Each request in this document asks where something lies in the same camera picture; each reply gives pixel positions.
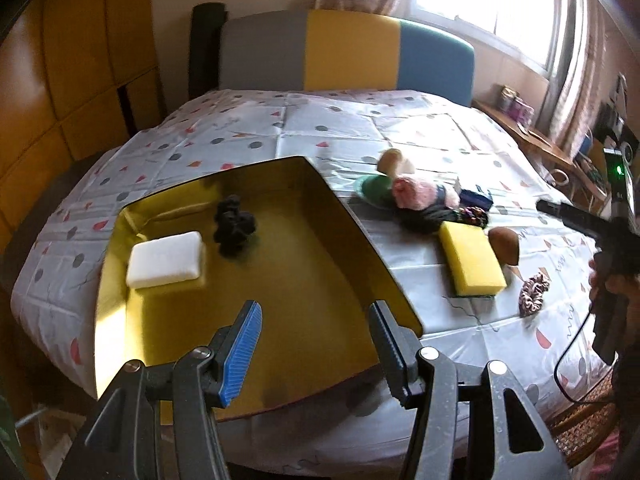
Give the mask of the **person right hand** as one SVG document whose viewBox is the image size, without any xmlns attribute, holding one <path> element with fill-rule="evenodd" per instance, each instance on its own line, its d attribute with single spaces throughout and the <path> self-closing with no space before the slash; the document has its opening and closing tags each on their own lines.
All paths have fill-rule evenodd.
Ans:
<svg viewBox="0 0 640 480">
<path fill-rule="evenodd" d="M 612 274 L 608 278 L 600 278 L 597 263 L 591 259 L 589 261 L 591 273 L 589 275 L 589 299 L 594 301 L 600 289 L 606 290 L 613 295 L 622 295 L 628 300 L 628 310 L 639 313 L 640 287 L 638 275 L 628 276 L 622 274 Z"/>
</svg>

